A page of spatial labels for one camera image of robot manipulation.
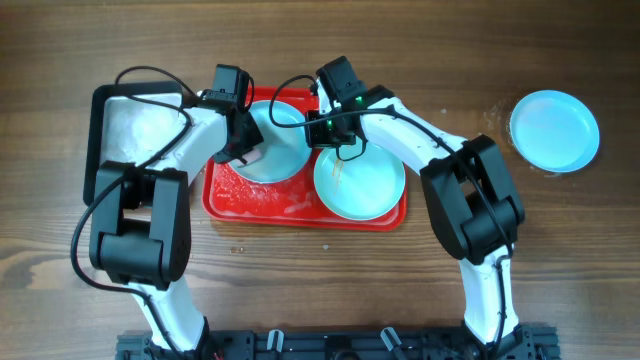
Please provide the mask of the light blue plate top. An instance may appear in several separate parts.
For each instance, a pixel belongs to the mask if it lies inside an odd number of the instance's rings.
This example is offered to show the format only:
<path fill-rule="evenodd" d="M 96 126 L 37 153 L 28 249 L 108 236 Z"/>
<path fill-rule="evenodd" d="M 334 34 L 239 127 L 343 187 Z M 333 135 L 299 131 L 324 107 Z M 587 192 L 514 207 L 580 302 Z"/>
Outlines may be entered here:
<path fill-rule="evenodd" d="M 241 177 L 260 184 L 282 182 L 296 175 L 308 162 L 311 148 L 303 127 L 275 126 L 269 116 L 269 100 L 255 102 L 250 113 L 264 141 L 256 146 L 260 157 L 243 165 L 232 161 L 231 168 Z"/>

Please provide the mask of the light blue plate bottom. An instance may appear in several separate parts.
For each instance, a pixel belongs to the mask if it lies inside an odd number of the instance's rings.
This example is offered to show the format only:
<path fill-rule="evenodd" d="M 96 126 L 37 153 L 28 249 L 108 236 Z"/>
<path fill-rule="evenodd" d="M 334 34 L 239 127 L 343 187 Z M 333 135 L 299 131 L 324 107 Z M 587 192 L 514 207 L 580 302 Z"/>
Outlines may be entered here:
<path fill-rule="evenodd" d="M 406 185 L 405 166 L 387 150 L 356 142 L 319 152 L 313 182 L 320 201 L 335 215 L 368 221 L 399 204 Z"/>

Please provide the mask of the pink cleaning sponge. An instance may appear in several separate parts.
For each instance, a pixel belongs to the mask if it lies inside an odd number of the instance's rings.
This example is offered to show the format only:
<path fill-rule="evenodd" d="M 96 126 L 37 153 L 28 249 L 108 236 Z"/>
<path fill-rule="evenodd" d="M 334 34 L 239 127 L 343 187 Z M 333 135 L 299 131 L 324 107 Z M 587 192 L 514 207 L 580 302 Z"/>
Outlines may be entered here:
<path fill-rule="evenodd" d="M 259 149 L 254 148 L 251 151 L 241 156 L 240 164 L 242 166 L 250 165 L 256 162 L 257 160 L 259 160 L 261 157 L 262 157 L 262 152 Z"/>

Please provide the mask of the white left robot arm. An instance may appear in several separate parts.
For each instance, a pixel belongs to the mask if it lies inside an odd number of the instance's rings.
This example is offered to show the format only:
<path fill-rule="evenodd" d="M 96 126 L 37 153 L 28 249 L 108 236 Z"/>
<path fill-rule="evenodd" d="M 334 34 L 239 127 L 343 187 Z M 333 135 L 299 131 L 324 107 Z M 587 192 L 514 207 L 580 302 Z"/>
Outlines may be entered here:
<path fill-rule="evenodd" d="M 103 85 L 94 93 L 80 222 L 106 291 L 136 298 L 152 329 L 151 356 L 207 359 L 206 317 L 184 272 L 191 252 L 189 185 L 211 159 L 251 163 L 261 139 L 252 91 L 185 94 L 164 82 Z"/>

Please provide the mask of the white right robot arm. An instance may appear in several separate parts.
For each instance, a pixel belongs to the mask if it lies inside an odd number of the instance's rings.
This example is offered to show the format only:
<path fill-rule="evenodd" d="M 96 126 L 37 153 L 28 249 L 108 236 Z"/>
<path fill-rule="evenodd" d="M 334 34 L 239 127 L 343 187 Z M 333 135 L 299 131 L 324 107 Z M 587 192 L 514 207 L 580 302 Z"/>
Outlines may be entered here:
<path fill-rule="evenodd" d="M 525 218 L 498 145 L 486 135 L 467 140 L 440 130 L 396 97 L 365 109 L 309 115 L 309 127 L 344 125 L 419 175 L 433 232 L 460 265 L 464 324 L 480 344 L 498 348 L 519 325 L 510 266 Z"/>

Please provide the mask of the light blue plate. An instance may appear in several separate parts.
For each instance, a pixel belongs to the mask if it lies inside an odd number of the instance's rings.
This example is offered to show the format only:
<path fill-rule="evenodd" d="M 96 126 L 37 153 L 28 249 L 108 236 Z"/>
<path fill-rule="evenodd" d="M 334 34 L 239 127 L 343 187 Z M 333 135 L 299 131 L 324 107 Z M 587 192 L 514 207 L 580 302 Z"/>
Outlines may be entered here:
<path fill-rule="evenodd" d="M 250 113 L 264 141 L 256 146 L 260 157 L 243 165 L 232 161 L 231 168 L 241 177 L 260 184 L 282 182 L 296 175 L 308 162 L 311 148 L 303 127 L 275 126 L 269 116 L 269 100 L 255 102 Z"/>
<path fill-rule="evenodd" d="M 531 165 L 551 173 L 586 167 L 600 146 L 598 122 L 577 98 L 556 90 L 524 96 L 508 123 L 514 148 Z"/>
<path fill-rule="evenodd" d="M 405 166 L 387 150 L 356 142 L 319 152 L 313 182 L 320 201 L 335 215 L 368 221 L 399 204 L 406 185 Z"/>

